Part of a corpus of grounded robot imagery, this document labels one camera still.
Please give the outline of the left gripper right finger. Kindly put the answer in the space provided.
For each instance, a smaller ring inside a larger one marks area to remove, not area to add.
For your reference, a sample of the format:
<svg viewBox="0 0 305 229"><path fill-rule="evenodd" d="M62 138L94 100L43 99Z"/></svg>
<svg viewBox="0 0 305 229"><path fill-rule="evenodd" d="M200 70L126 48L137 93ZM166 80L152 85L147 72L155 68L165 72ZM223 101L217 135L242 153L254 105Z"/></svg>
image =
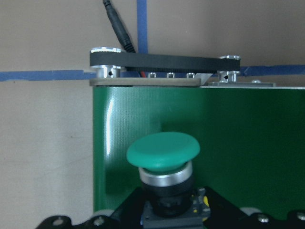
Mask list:
<svg viewBox="0 0 305 229"><path fill-rule="evenodd" d="M276 219L254 208L238 208L212 188L205 186L210 217L204 221L208 229L303 229L305 211L291 210L285 219Z"/></svg>

